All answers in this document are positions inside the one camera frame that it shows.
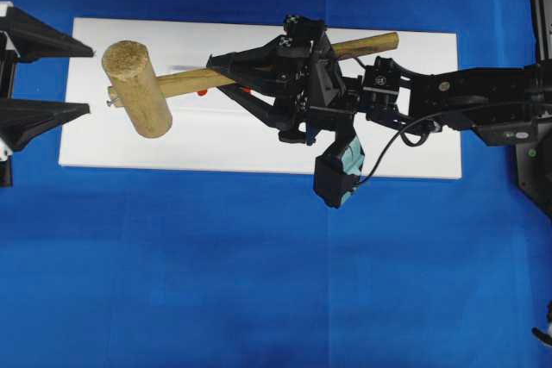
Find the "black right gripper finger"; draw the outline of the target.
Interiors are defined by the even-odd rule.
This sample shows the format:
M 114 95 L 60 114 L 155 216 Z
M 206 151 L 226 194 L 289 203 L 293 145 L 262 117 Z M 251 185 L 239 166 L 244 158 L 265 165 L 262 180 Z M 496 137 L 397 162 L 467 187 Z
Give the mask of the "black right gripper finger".
M 302 42 L 279 35 L 267 44 L 241 52 L 211 55 L 207 67 L 227 78 L 287 80 L 302 63 Z
M 298 130 L 298 94 L 276 97 L 274 103 L 269 104 L 238 84 L 221 86 L 220 91 L 268 127 L 279 131 Z

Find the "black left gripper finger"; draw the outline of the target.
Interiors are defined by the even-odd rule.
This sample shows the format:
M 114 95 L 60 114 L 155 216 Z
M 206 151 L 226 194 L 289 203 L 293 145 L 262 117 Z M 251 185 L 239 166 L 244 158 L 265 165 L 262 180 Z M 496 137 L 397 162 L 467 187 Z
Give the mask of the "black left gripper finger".
M 43 58 L 91 58 L 93 50 L 13 5 L 1 2 L 1 45 L 19 62 Z
M 20 152 L 35 137 L 90 113 L 86 103 L 1 99 L 1 156 Z

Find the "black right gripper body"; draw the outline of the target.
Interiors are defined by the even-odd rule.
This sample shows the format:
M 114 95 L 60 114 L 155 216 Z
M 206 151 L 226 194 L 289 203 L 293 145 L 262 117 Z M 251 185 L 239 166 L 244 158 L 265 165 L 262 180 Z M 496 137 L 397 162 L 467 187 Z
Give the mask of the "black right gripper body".
M 348 146 L 356 137 L 354 109 L 349 101 L 360 82 L 343 77 L 339 62 L 365 56 L 367 40 L 331 44 L 324 21 L 303 16 L 288 15 L 284 30 L 288 38 L 295 42 L 310 41 L 311 47 L 302 70 L 306 80 L 297 98 L 293 127 L 280 131 L 279 140 L 310 146 L 319 132 L 327 130 L 336 133 L 336 147 Z

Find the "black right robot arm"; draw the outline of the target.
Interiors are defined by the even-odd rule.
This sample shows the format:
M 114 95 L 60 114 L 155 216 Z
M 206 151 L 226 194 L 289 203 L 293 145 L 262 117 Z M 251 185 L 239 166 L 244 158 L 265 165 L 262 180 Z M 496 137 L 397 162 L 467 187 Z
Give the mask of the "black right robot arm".
M 312 145 L 322 131 L 354 134 L 354 118 L 426 139 L 443 128 L 472 130 L 487 145 L 533 141 L 551 110 L 551 63 L 474 68 L 437 75 L 377 58 L 362 75 L 343 75 L 343 53 L 321 20 L 287 16 L 284 33 L 263 47 L 209 58 L 229 79 L 223 93 L 287 143 Z

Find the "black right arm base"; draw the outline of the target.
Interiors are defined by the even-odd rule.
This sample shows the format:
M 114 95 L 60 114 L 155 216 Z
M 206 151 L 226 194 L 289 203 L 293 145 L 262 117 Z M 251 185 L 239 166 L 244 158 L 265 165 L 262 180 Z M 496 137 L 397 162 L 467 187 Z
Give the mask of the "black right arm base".
M 531 0 L 536 63 L 530 86 L 551 103 L 551 0 Z M 516 146 L 517 186 L 546 215 L 551 215 L 551 108 L 536 119 L 536 139 Z

